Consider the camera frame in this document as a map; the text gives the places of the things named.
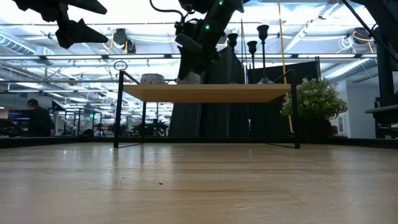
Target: potted plant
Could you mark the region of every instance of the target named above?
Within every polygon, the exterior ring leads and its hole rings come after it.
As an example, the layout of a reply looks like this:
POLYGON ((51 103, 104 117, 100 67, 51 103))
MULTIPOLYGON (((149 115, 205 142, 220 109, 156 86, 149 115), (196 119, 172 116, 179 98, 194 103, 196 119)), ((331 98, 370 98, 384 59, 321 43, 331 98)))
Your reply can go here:
MULTIPOLYGON (((303 79, 297 86, 299 135, 304 142, 325 142, 331 133, 329 120, 348 110, 347 102, 338 98, 336 86, 326 80, 303 79)), ((293 115, 292 98, 285 96, 280 113, 293 115)))

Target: black curtain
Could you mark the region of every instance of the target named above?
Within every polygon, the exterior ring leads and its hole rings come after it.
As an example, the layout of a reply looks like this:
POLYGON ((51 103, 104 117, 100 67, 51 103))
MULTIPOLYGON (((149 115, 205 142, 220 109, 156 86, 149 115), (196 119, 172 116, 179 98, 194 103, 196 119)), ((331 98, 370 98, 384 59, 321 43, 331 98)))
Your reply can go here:
MULTIPOLYGON (((318 78, 319 62, 286 65, 286 70, 295 70, 295 77, 301 83, 303 78, 309 80, 318 78)), ((257 68, 254 71, 253 80, 253 70, 248 70, 249 83, 258 83, 262 78, 262 68, 257 68)), ((282 66, 266 68, 266 74, 274 82, 283 74, 283 68, 282 66)), ((284 79, 281 78, 276 83, 283 84, 284 79)), ((291 77, 287 77, 287 83, 292 83, 291 77)), ((249 104, 250 137, 267 138, 270 141, 289 138, 289 120, 280 114, 283 102, 284 96, 281 96, 269 103, 249 104)))
MULTIPOLYGON (((203 74, 203 84, 244 84, 244 69, 230 47, 203 74)), ((249 137, 248 106, 244 103, 176 103, 170 123, 170 137, 249 137)))

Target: candle holder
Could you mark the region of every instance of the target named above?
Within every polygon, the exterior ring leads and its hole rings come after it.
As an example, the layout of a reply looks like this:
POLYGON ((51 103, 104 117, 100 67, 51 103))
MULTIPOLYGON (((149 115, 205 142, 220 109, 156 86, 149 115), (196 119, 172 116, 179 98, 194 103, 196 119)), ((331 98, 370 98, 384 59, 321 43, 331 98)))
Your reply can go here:
MULTIPOLYGON (((234 33, 228 34, 227 38, 228 38, 228 45, 232 48, 232 56, 233 56, 235 54, 235 46, 237 44, 236 40, 238 39, 238 34, 234 34, 234 33)), ((231 72, 232 73, 232 82, 231 82, 231 84, 238 84, 235 81, 234 60, 235 60, 235 58, 232 58, 232 72, 231 72)))
POLYGON ((249 52, 251 54, 252 64, 253 64, 253 71, 252 71, 252 82, 255 82, 256 79, 256 71, 254 68, 254 54, 257 52, 257 41, 250 41, 248 42, 249 52))
POLYGON ((262 45, 262 78, 259 84, 273 84, 273 82, 267 78, 266 74, 266 39, 268 37, 268 29, 269 25, 261 25, 257 27, 262 45))

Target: yellow pole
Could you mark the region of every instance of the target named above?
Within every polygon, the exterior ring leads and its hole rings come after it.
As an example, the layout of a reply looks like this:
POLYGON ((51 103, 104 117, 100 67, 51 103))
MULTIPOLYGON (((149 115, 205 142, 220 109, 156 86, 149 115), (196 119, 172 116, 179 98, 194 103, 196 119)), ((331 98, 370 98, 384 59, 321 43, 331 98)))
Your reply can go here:
MULTIPOLYGON (((280 10, 280 0, 278 0, 278 8, 279 8, 279 29, 280 29, 280 47, 282 49, 282 64, 283 64, 283 73, 286 74, 286 65, 285 65, 285 47, 284 47, 284 32, 282 30, 282 12, 280 10)), ((289 126, 290 132, 293 132, 293 123, 292 117, 289 116, 289 126)))

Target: fluorescent light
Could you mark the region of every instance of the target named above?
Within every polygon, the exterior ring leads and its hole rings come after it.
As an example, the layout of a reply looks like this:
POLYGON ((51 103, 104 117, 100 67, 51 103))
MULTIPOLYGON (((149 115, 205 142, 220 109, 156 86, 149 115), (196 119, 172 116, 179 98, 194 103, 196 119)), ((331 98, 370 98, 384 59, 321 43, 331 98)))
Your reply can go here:
POLYGON ((111 110, 111 109, 113 109, 111 106, 100 106, 100 108, 101 108, 101 109, 104 109, 104 110, 111 110))
MULTIPOLYGON (((241 58, 242 55, 241 54, 237 54, 236 57, 237 58, 241 58)), ((243 55, 243 57, 251 58, 251 54, 246 54, 246 56, 243 55)), ((291 57, 292 57, 291 54, 286 54, 285 55, 285 58, 291 58, 291 57)), ((262 54, 255 54, 254 58, 262 58, 262 54)), ((282 55, 281 54, 266 54, 266 59, 267 58, 282 58, 282 55)))
POLYGON ((92 103, 91 106, 108 106, 110 103, 92 103))
POLYGON ((9 93, 38 93, 39 90, 8 90, 9 93))
POLYGON ((29 87, 29 88, 43 88, 42 85, 39 85, 37 83, 24 83, 24 82, 20 82, 17 83, 17 85, 21 85, 21 86, 25 86, 25 87, 29 87))
POLYGON ((300 54, 299 58, 353 58, 355 54, 300 54))
POLYGON ((109 55, 109 59, 147 59, 164 58, 164 55, 109 55))
POLYGON ((106 93, 109 90, 78 90, 79 93, 106 93))
POLYGON ((39 56, 0 56, 0 60, 40 60, 39 56))
POLYGON ((58 56, 47 56, 49 60, 95 60, 102 59, 100 55, 58 55, 58 56))
POLYGON ((44 90, 45 93, 73 93, 73 90, 44 90))
POLYGON ((362 58, 377 58, 377 54, 364 54, 362 58))
POLYGON ((68 99, 76 101, 76 102, 80 102, 80 103, 90 102, 89 100, 86 100, 86 99, 83 99, 83 98, 77 98, 77 97, 69 97, 68 99))
POLYGON ((56 94, 56 93, 49 93, 49 94, 52 95, 52 96, 55 96, 55 97, 64 98, 63 96, 61 96, 59 94, 56 94))

